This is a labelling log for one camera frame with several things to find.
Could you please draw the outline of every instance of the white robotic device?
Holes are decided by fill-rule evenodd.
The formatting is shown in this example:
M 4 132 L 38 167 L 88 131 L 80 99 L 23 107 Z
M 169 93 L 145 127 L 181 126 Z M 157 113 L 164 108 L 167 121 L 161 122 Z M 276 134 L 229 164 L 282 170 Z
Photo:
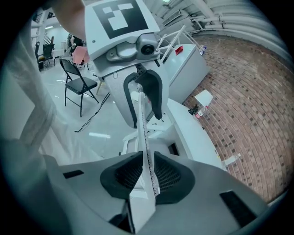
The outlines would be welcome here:
M 164 113 L 169 83 L 154 33 L 159 27 L 141 0 L 104 0 L 85 10 L 85 30 L 96 74 L 105 81 L 130 127 L 137 115 L 129 83 L 143 87 L 157 119 Z

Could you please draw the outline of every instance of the ribbed black pad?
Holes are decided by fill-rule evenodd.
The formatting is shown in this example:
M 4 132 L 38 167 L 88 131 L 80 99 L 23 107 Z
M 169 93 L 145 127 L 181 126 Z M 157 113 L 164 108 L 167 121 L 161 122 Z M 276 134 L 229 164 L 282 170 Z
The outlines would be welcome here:
M 143 152 L 139 151 L 129 158 L 106 168 L 100 175 L 100 182 L 112 196 L 129 199 L 143 171 Z
M 154 152 L 154 172 L 160 188 L 156 205 L 179 202 L 191 192 L 195 185 L 194 174 L 188 167 L 159 152 Z

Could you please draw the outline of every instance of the chair seat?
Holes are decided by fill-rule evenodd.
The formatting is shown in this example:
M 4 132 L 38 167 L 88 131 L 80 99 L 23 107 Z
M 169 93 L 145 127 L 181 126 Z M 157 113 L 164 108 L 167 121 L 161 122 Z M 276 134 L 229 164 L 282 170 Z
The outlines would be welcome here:
M 86 77 L 83 77 L 83 79 L 86 82 L 89 90 L 97 86 L 96 81 L 89 79 L 89 78 L 86 78 Z M 88 89 L 84 86 L 84 83 L 81 78 L 77 78 L 75 80 L 67 82 L 65 84 L 65 86 L 78 95 L 88 91 Z

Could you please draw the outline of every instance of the folding chair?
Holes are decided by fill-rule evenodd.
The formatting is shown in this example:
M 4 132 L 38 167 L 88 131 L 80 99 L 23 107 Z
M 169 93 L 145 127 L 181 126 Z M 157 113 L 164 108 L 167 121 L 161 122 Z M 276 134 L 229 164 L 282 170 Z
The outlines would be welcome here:
M 69 100 L 72 103 L 74 103 L 80 107 L 79 116 L 82 117 L 83 95 L 85 92 L 89 91 L 91 93 L 91 95 L 89 95 L 89 94 L 87 94 L 87 95 L 94 98 L 97 101 L 97 103 L 99 103 L 99 101 L 96 99 L 96 97 L 90 91 L 91 89 L 93 89 L 94 87 L 97 86 L 97 82 L 93 81 L 92 79 L 82 77 L 81 73 L 79 72 L 79 69 L 71 61 L 66 60 L 66 59 L 60 59 L 59 61 L 60 61 L 61 67 L 64 69 L 65 73 L 67 74 L 66 83 L 65 83 L 64 105 L 66 106 L 66 99 L 69 99 L 66 96 L 67 88 L 70 89 L 71 91 L 73 91 L 74 93 L 81 95 L 80 105 L 78 105 L 77 103 L 75 103 L 71 99 L 69 99 Z M 78 75 L 79 78 L 72 80 L 72 78 L 69 76 L 69 73 Z

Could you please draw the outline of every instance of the red object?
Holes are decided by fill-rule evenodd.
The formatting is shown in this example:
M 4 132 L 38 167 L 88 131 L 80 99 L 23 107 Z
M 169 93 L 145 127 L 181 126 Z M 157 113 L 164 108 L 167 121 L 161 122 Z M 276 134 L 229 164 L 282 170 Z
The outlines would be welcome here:
M 177 56 L 183 51 L 183 46 L 180 46 L 178 49 L 175 50 L 175 55 Z

